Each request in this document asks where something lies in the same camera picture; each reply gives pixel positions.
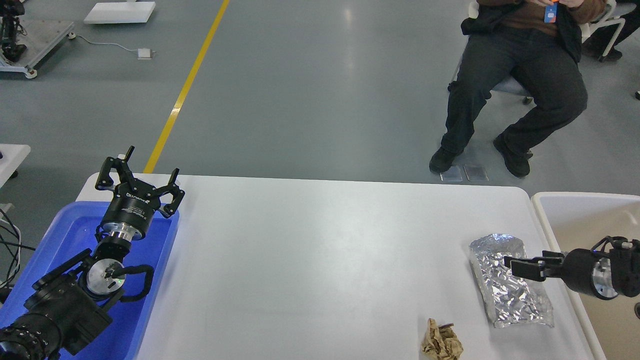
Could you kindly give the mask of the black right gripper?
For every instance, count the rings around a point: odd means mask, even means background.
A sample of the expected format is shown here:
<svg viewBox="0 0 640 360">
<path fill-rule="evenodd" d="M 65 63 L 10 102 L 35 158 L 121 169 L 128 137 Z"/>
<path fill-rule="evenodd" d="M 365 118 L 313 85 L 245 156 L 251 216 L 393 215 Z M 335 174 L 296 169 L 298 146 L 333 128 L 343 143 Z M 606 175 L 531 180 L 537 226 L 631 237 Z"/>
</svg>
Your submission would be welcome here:
<svg viewBox="0 0 640 360">
<path fill-rule="evenodd" d="M 530 259 L 505 256 L 503 264 L 515 277 L 538 282 L 561 278 L 570 290 L 604 301 L 619 296 L 613 285 L 610 255 L 603 251 L 583 248 L 542 251 L 540 256 Z"/>
</svg>

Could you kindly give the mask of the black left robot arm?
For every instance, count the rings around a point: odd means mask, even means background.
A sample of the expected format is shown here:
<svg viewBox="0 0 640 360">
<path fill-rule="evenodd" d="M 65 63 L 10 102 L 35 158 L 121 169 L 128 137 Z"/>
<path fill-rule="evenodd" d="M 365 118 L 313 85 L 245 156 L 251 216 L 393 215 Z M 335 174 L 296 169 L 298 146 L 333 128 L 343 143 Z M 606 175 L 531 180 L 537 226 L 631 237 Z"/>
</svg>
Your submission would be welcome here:
<svg viewBox="0 0 640 360">
<path fill-rule="evenodd" d="M 132 243 L 146 237 L 155 214 L 169 219 L 178 212 L 185 192 L 176 183 L 175 168 L 166 185 L 136 178 L 124 158 L 106 157 L 96 178 L 98 191 L 110 201 L 96 227 L 96 248 L 84 249 L 43 275 L 32 285 L 26 313 L 1 329 L 3 360 L 58 360 L 61 350 L 76 355 L 112 322 L 117 303 L 140 301 L 151 292 L 155 268 L 126 266 Z"/>
</svg>

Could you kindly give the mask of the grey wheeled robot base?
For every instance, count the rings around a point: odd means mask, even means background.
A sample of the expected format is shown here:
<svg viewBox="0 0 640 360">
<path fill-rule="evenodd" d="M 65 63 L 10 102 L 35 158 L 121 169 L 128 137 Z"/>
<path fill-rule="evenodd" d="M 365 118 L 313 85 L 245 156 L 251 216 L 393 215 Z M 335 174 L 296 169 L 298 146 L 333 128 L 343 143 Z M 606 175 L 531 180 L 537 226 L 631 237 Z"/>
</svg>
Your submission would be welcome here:
<svg viewBox="0 0 640 360">
<path fill-rule="evenodd" d="M 68 20 L 21 20 L 22 0 L 2 0 L 0 70 L 21 73 L 27 79 L 38 76 L 35 66 L 64 39 L 73 39 L 75 23 Z"/>
</svg>

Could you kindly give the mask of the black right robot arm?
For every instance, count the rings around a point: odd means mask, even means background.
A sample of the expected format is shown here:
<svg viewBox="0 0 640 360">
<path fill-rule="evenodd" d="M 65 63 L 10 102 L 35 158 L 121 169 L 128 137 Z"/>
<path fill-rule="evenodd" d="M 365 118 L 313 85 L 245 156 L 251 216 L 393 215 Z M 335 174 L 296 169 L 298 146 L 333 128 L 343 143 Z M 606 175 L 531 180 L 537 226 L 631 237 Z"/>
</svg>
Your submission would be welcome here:
<svg viewBox="0 0 640 360">
<path fill-rule="evenodd" d="M 637 297 L 640 292 L 639 240 L 606 235 L 591 248 L 542 251 L 531 259 L 505 256 L 512 275 L 544 282 L 557 278 L 574 292 L 599 300 Z"/>
</svg>

